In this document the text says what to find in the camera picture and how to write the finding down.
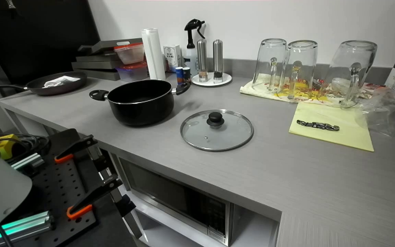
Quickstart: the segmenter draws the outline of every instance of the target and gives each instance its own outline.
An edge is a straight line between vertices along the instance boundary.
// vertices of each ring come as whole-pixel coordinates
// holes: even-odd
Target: glass pot lid
[[[204,152],[226,152],[248,143],[254,135],[248,119],[235,112],[209,110],[188,117],[181,125],[183,139]]]

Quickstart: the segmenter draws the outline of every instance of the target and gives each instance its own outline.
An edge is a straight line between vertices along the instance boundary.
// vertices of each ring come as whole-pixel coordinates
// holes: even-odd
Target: plate
[[[192,83],[193,83],[195,86],[209,87],[209,88],[226,86],[226,84],[232,83],[232,80],[233,80],[233,77],[229,76],[229,75],[226,75],[226,73],[224,73],[221,82],[215,82],[215,80],[214,80],[214,73],[209,73],[209,82],[206,82],[206,83],[199,82],[199,75],[196,75],[196,76],[192,77]]]

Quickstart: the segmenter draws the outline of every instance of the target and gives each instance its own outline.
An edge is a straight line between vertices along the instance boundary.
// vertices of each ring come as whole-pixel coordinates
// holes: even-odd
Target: lid knob
[[[222,119],[222,114],[218,112],[213,112],[209,116],[207,124],[213,128],[220,128],[222,127],[225,120]]]

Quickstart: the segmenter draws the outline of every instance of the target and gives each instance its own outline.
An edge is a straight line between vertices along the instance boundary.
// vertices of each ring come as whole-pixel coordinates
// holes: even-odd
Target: pot handle
[[[108,91],[96,90],[89,93],[89,98],[99,102],[104,102],[108,94],[110,94]]]
[[[173,90],[173,94],[174,95],[183,95],[183,94],[185,94],[189,90],[191,86],[192,86],[191,83],[178,84],[176,87],[176,90]]]

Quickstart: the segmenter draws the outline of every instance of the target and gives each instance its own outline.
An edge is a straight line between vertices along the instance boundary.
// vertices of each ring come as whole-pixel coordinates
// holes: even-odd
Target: clear glass
[[[348,40],[339,46],[325,76],[325,87],[338,98],[343,108],[355,106],[364,82],[372,69],[377,45],[364,40]]]
[[[284,80],[287,58],[287,42],[283,39],[266,39],[261,43],[252,88],[259,91],[280,93]]]
[[[290,45],[285,76],[288,82],[288,99],[310,98],[317,66],[318,45],[313,40],[296,40]]]

